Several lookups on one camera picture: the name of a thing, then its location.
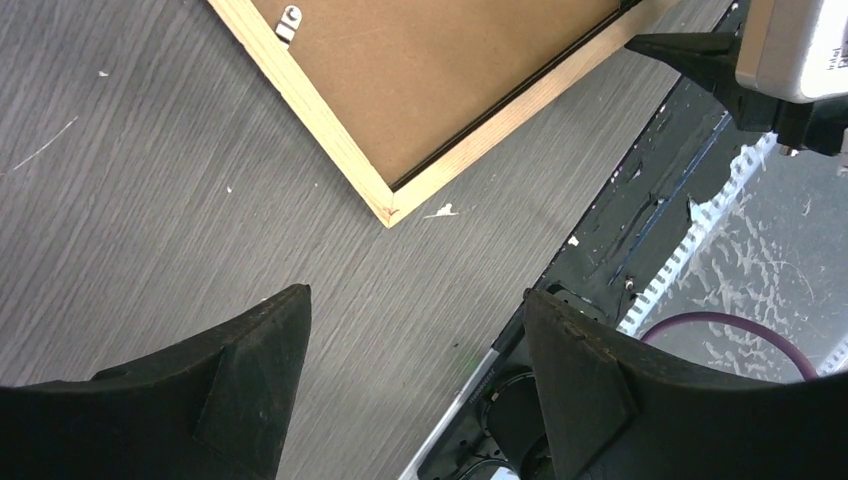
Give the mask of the wooden picture frame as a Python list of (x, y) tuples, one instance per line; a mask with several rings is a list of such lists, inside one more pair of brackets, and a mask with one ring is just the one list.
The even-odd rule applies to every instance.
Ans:
[(392, 227), (658, 20), (667, 1), (615, 1), (617, 10), (497, 101), (394, 184), (386, 183), (274, 34), (288, 5), (302, 1), (215, 1), (212, 9), (354, 190)]

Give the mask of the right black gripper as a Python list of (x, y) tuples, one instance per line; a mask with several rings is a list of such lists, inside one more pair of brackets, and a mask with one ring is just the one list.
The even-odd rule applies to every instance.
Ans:
[(741, 85), (735, 76), (742, 39), (729, 32), (633, 37), (625, 48), (661, 61), (711, 94), (744, 132), (774, 133), (790, 150), (847, 156), (847, 95), (794, 102)]

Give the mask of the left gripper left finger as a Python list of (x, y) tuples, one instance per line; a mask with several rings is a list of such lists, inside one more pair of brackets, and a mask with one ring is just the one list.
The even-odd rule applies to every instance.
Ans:
[(2, 477), (275, 478), (311, 320), (294, 284), (87, 381), (3, 387)]

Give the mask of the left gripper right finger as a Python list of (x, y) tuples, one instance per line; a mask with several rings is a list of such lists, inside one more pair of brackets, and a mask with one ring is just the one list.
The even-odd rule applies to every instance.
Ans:
[(544, 291), (524, 328), (558, 479), (843, 479), (847, 377), (779, 384), (713, 370)]

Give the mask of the brown backing board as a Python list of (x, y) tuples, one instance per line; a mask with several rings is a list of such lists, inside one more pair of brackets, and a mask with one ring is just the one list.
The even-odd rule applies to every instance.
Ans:
[(290, 53), (394, 184), (617, 8), (615, 1), (305, 0)]

